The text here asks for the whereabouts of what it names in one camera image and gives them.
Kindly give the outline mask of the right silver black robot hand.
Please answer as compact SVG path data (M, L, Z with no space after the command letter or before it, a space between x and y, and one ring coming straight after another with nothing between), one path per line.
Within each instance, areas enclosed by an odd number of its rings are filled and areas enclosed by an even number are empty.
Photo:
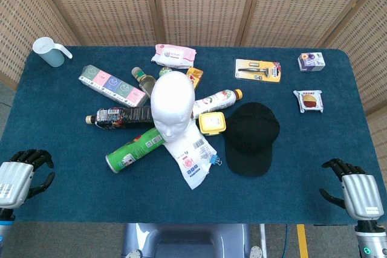
M322 167L333 170L343 190L340 199L320 189L319 193L326 201L346 210L357 221L376 221L384 215L379 188L372 175L338 158L323 163Z

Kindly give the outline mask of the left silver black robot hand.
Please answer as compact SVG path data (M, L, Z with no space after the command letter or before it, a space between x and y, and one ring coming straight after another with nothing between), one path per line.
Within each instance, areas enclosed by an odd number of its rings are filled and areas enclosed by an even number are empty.
M9 161L1 164L1 208L17 209L27 199L49 188L55 177L54 172L41 185L31 186L35 172L43 164L51 169L54 167L51 155L43 149L16 152Z

